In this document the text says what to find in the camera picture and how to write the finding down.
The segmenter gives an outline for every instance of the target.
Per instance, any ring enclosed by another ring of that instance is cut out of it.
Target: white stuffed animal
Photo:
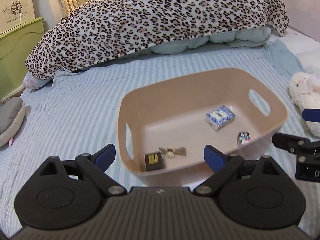
[[[295,73],[289,83],[289,95],[300,111],[305,108],[320,109],[320,79],[304,72]],[[320,137],[320,123],[306,124],[311,133]]]

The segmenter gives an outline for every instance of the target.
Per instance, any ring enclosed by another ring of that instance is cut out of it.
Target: triangular hole
[[[40,172],[40,176],[57,174],[57,167],[54,163],[49,162],[47,166]]]
[[[269,162],[264,163],[262,173],[263,174],[279,175],[279,173],[276,171],[274,166]]]

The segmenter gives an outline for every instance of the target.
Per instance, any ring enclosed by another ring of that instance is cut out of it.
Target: silver bolt
[[[300,163],[304,163],[305,160],[306,160],[305,156],[300,156],[298,158],[298,162],[300,162]]]
[[[124,192],[124,187],[121,187],[121,186],[111,186],[108,191],[111,193],[111,194],[114,194],[114,195],[118,195],[118,194],[121,194]]]
[[[196,187],[196,192],[198,192],[199,194],[208,194],[210,193],[212,190],[209,186],[199,186]]]

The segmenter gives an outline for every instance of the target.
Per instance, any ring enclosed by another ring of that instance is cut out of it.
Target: ribbed gray panel
[[[238,225],[220,212],[210,198],[188,187],[136,187],[110,198],[100,213],[71,229],[41,231],[25,228],[13,240],[307,240],[297,227],[256,230]]]

